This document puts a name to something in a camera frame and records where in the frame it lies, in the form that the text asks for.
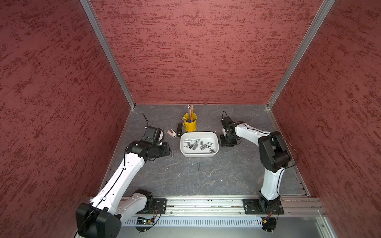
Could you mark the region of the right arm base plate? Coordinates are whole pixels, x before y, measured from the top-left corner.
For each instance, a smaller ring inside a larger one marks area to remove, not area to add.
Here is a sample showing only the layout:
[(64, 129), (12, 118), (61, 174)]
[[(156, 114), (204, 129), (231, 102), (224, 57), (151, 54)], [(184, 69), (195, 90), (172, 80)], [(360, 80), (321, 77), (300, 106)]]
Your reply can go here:
[(283, 215), (284, 210), (279, 199), (267, 201), (266, 199), (243, 199), (246, 215)]

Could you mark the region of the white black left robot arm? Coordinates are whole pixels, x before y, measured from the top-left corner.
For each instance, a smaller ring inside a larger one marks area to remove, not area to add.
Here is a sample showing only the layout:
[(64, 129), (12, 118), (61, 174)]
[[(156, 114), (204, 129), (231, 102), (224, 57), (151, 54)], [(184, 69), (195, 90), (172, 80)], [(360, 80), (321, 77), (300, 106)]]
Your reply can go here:
[(88, 203), (82, 203), (76, 210), (77, 238), (115, 238), (122, 224), (137, 213), (152, 215), (155, 223), (163, 213), (162, 208), (153, 201), (152, 193), (137, 190), (124, 203), (124, 193), (138, 171), (147, 161), (167, 157), (171, 154), (167, 142), (149, 144), (134, 141), (128, 145), (124, 158), (110, 180)]

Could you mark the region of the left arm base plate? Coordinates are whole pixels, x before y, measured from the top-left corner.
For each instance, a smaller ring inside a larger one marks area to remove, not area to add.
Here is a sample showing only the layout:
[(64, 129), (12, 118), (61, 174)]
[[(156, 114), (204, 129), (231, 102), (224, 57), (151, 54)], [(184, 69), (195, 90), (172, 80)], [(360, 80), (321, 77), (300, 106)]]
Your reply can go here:
[(149, 198), (145, 208), (140, 211), (140, 214), (165, 214), (167, 209), (166, 198)]

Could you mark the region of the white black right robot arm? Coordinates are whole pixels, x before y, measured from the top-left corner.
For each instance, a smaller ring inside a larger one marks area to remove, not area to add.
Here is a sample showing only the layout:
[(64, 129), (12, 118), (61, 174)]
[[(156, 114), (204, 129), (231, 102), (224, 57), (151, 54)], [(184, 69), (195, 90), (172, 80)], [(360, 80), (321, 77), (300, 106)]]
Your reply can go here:
[(279, 187), (283, 172), (289, 167), (291, 155), (287, 142), (278, 131), (267, 132), (249, 126), (243, 121), (234, 122), (230, 117), (221, 119), (223, 134), (221, 145), (235, 146), (238, 139), (246, 139), (259, 148), (260, 161), (265, 169), (263, 186), (259, 192), (258, 210), (270, 213), (281, 205)]

